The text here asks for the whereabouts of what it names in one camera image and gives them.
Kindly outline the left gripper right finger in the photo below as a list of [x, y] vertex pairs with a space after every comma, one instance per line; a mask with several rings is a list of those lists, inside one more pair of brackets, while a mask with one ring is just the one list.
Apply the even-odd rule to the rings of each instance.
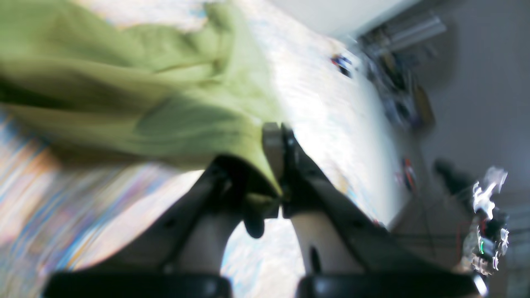
[[477, 274], [456, 274], [401, 246], [342, 192], [303, 151], [286, 124], [283, 217], [306, 266], [298, 298], [482, 298]]

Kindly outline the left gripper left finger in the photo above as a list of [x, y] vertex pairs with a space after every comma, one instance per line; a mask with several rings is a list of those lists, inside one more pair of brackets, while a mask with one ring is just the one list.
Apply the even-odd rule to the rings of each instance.
[[93, 266], [54, 273], [45, 298], [231, 298], [220, 275], [228, 239], [240, 222], [262, 236], [264, 218], [248, 202], [265, 179], [238, 159], [221, 156], [149, 228]]

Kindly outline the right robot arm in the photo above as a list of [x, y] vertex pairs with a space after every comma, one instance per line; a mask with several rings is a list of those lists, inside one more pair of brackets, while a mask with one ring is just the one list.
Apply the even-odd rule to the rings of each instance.
[[492, 166], [472, 186], [473, 212], [469, 233], [463, 241], [460, 264], [483, 276], [498, 271], [499, 259], [508, 249], [509, 216], [496, 207], [492, 196], [500, 193], [508, 173]]

